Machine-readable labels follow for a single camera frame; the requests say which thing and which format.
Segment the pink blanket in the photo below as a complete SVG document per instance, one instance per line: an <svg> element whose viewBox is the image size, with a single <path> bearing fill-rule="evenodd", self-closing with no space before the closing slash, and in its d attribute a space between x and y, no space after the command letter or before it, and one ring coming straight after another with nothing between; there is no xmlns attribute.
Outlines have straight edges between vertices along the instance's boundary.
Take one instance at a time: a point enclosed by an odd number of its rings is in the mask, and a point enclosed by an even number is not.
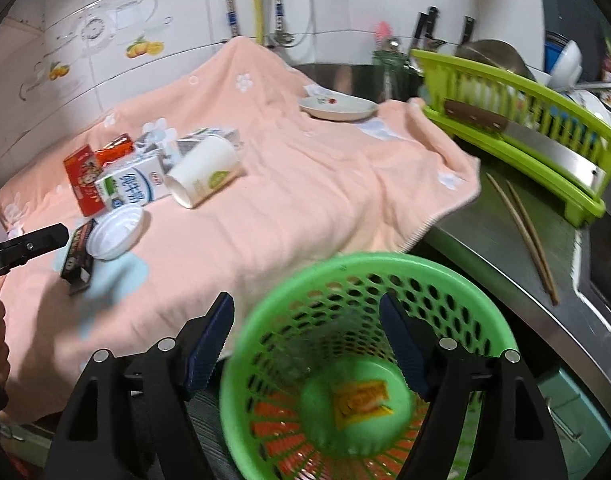
<svg viewBox="0 0 611 480"><path fill-rule="evenodd" d="M245 143L246 174L197 209L171 197L146 207L146 232L110 277L108 267L95 270L93 281L106 280L95 295L67 295L55 254L6 277L0 297L12 365L7 415L28 422L63 409L95 350L141 352L202 316L221 290L236 301L227 351L254 305L297 270L338 253L406 250L477 195L477 160L418 104L381 105L378 119L402 137L382 140L361 124L301 112L297 100L311 83L267 49L237 38L192 74L119 105L48 150L4 186L0 213L7 207L9 222L26 232L55 222L72 229L82 220L62 161L86 142L98 149L165 117L180 135L233 126Z"/></svg>

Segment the red package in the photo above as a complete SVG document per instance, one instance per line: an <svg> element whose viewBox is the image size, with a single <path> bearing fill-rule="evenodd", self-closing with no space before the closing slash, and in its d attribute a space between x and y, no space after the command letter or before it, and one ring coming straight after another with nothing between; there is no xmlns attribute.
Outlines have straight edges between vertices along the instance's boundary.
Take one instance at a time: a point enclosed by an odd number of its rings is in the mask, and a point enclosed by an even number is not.
<svg viewBox="0 0 611 480"><path fill-rule="evenodd" d="M84 216L92 216L103 208L105 205L102 202L97 188L94 183L102 173L102 167L99 164L92 148L86 144L84 147L76 150L66 160L64 160L66 173L74 196L79 203L79 209Z"/></svg>
<svg viewBox="0 0 611 480"><path fill-rule="evenodd" d="M132 139L128 137L128 134L122 134L112 142L109 142L102 149L97 150L95 155L97 156L97 160L99 164L104 166L108 166L108 164L112 164L119 160L119 158L129 155L130 153L135 151L134 143Z"/></svg>

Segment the chopsticks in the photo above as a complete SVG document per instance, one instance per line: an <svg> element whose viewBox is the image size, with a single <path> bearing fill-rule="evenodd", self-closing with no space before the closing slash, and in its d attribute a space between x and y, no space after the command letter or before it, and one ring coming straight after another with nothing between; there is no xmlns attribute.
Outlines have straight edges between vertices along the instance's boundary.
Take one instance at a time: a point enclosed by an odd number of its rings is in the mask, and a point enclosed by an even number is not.
<svg viewBox="0 0 611 480"><path fill-rule="evenodd" d="M541 278L541 283L543 284L543 288L547 291L550 296L550 300L552 301L553 306L559 304L559 293L556 290L556 285L554 283L554 278L552 276L552 272L550 270L550 266L545 259L545 251L543 250L543 244L541 243L540 238L538 237L537 230L535 229L535 225L532 223L530 216L527 214L521 199L517 191L514 189L511 183L508 182L508 189L512 198L517 204L519 208L519 212L512 205L512 202L509 200L508 196L505 194L501 186L497 183L494 177L490 173L486 173L486 176L490 180L490 183L494 186L494 189L497 191L506 208L508 209L514 223L517 225L519 232L523 238L527 246L527 250L530 252L530 256L532 257L532 261L535 263L535 267L539 273L539 277Z"/></svg>

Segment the blue patch on blanket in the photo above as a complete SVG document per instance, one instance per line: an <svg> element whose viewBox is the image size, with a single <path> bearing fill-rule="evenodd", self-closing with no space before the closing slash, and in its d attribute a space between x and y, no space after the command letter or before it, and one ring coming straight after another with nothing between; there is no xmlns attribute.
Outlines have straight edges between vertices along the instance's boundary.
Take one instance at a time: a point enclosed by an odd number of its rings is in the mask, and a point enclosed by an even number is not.
<svg viewBox="0 0 611 480"><path fill-rule="evenodd" d="M52 268L61 272L68 246L55 253ZM110 310L125 297L144 284L150 269L148 264L132 253L125 253L111 261L96 260L92 269L90 287L78 293L74 305L79 312L79 336L90 335L97 314Z"/></svg>

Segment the green plastic basket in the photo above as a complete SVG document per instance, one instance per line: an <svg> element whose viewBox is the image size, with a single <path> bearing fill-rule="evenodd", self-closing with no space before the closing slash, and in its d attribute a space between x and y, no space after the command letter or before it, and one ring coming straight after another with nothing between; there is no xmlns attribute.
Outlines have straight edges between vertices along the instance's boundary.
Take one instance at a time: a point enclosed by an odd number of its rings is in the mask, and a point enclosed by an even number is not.
<svg viewBox="0 0 611 480"><path fill-rule="evenodd" d="M413 52L423 66L430 102L426 115L446 133L486 150L527 174L565 202L565 218L575 227L603 216L601 195L611 179L611 127L573 101L543 85L505 70L423 50ZM498 113L529 126L592 161L605 171L592 191L566 177L538 152L508 136L455 121L446 99Z"/></svg>
<svg viewBox="0 0 611 480"><path fill-rule="evenodd" d="M492 301L439 264L370 253L310 267L256 307L224 370L224 434L245 478L396 477L428 406L407 388L381 329L378 301L388 290L410 316L471 352L517 348ZM365 380L386 382L394 413L338 430L332 389ZM479 408L472 402L466 416L454 478L466 472Z"/></svg>

